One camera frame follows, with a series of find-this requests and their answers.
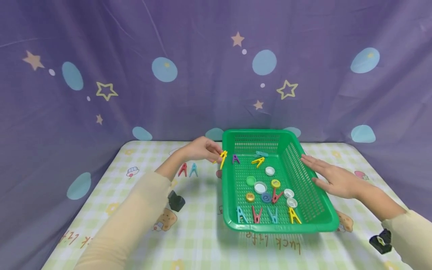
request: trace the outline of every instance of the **sleeve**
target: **sleeve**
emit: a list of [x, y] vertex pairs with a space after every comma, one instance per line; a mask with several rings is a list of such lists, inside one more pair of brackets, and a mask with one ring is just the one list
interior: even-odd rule
[[124, 270], [143, 235], [162, 214], [171, 182], [155, 173], [142, 176], [94, 236], [75, 270]]
[[413, 270], [432, 269], [432, 223], [408, 211], [382, 223], [391, 232], [391, 245]]

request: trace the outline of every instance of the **hand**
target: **hand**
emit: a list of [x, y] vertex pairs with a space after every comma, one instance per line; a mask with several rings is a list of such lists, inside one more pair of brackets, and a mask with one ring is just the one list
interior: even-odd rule
[[302, 155], [301, 161], [327, 179], [328, 183], [318, 178], [312, 178], [312, 181], [325, 192], [334, 196], [345, 199], [358, 199], [362, 190], [371, 186], [371, 184], [351, 172], [330, 165], [325, 161], [306, 155]]
[[210, 162], [222, 162], [220, 157], [222, 148], [219, 144], [204, 136], [195, 139], [178, 151], [182, 153], [185, 161], [207, 159]]

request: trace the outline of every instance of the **fabric backdrop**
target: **fabric backdrop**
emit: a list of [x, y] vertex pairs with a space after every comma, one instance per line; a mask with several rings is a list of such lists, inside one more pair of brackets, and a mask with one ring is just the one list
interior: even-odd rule
[[352, 144], [432, 219], [431, 14], [426, 0], [3, 0], [0, 268], [40, 268], [126, 142], [231, 128]]

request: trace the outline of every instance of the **checkered tablecloth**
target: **checkered tablecloth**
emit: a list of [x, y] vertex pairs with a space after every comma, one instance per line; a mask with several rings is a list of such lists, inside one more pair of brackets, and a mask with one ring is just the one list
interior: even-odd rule
[[[145, 172], [154, 171], [186, 142], [125, 144], [60, 240], [44, 270], [73, 269], [107, 218]], [[338, 165], [383, 189], [398, 203], [366, 159], [344, 143], [302, 143], [311, 156]], [[172, 188], [186, 200], [180, 212], [167, 206], [175, 223], [156, 222], [129, 259], [128, 269], [252, 270], [252, 269], [411, 269], [392, 251], [380, 255], [369, 243], [382, 231], [380, 222], [358, 201], [330, 196], [340, 215], [338, 231], [312, 235], [239, 233], [226, 227], [221, 215], [221, 180], [217, 164], [196, 162], [198, 177], [175, 177]]]

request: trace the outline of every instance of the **black plastic piece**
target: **black plastic piece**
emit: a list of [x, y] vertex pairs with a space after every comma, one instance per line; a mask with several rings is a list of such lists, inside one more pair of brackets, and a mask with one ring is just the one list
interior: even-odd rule
[[168, 195], [169, 207], [175, 212], [179, 212], [183, 208], [185, 203], [186, 202], [184, 201], [183, 197], [178, 196], [174, 191], [171, 191]]
[[384, 229], [379, 235], [374, 235], [369, 239], [369, 243], [374, 247], [380, 254], [386, 254], [391, 251], [391, 232]]

